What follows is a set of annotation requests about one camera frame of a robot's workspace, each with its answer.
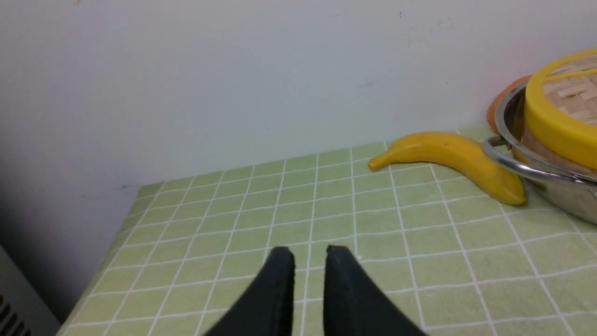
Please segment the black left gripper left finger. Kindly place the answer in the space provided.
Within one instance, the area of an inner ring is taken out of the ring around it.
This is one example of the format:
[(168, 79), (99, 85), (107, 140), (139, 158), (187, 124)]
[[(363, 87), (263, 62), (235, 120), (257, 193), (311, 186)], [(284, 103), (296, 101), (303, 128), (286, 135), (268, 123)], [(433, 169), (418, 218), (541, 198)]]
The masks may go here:
[(296, 262), (288, 247), (274, 247), (243, 294), (207, 336), (290, 336)]

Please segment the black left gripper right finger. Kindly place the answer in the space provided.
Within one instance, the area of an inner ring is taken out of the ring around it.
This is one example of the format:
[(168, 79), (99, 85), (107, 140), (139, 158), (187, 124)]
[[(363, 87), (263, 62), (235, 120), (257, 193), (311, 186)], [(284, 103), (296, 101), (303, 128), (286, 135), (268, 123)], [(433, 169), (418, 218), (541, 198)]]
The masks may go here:
[(424, 336), (361, 267), (346, 246), (326, 250), (323, 295), (326, 336)]

